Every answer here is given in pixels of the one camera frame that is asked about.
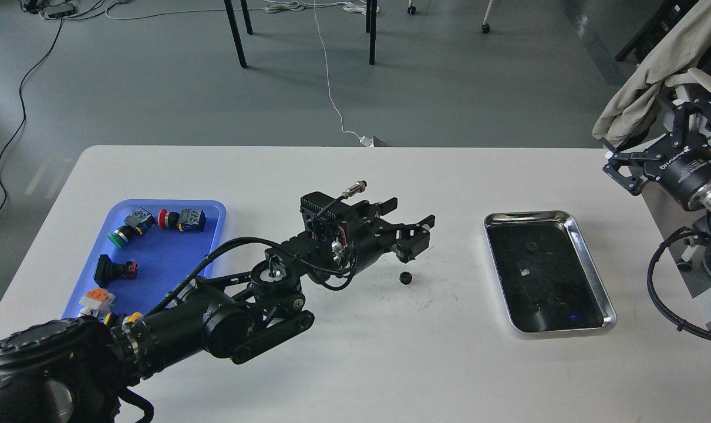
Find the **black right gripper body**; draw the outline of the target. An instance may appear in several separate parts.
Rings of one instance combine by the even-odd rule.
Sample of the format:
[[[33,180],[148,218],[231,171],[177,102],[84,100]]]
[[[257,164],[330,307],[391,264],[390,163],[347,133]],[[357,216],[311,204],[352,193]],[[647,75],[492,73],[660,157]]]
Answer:
[[[711,146],[705,136],[691,132],[677,146],[665,134],[645,152],[658,157],[645,164],[646,177],[653,177],[685,211],[711,212]]]

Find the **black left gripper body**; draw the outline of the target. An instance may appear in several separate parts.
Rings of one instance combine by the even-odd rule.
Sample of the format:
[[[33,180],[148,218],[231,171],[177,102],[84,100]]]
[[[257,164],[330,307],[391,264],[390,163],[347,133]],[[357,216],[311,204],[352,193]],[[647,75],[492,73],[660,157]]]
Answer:
[[[332,214],[332,260],[338,277],[354,276],[396,250],[400,226],[376,213]]]

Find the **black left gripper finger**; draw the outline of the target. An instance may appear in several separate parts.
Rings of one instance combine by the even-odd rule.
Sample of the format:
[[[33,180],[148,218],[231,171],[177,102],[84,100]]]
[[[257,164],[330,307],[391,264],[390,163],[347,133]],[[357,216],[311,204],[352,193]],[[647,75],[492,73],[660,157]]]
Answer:
[[[435,215],[428,215],[417,224],[390,224],[385,227],[387,246],[398,260],[408,263],[424,252],[430,244],[430,230],[436,222]]]
[[[368,200],[362,200],[352,205],[353,215],[349,220],[374,220],[379,219],[385,214],[388,214],[396,209],[398,198],[393,197],[381,203],[371,203]]]

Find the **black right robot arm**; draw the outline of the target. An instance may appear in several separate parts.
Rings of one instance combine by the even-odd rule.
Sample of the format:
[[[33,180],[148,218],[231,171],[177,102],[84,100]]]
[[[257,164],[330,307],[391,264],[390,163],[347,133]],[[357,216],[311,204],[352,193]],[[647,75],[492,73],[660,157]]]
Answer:
[[[711,273],[711,146],[707,137],[690,127],[690,117],[705,117],[705,129],[711,131],[711,104],[695,99],[675,104],[666,95],[658,100],[673,114],[672,129],[643,152],[621,152],[603,141],[611,155],[603,171],[631,195],[637,196],[647,182],[655,182],[685,211],[705,209],[707,215],[699,227],[680,228],[659,247],[653,259],[678,239],[695,236],[705,246],[704,262]]]

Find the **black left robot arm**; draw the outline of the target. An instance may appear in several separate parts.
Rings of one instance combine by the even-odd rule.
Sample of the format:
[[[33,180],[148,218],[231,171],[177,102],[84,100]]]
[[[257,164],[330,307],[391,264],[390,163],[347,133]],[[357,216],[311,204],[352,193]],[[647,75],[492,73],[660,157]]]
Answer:
[[[302,278],[342,291],[383,254],[408,263],[430,244],[432,214],[391,224],[396,198],[346,203],[365,188],[302,196],[301,233],[226,241],[142,317],[64,318],[0,340],[0,422],[113,422],[122,402],[150,422],[141,380],[200,351],[243,364],[310,329]]]

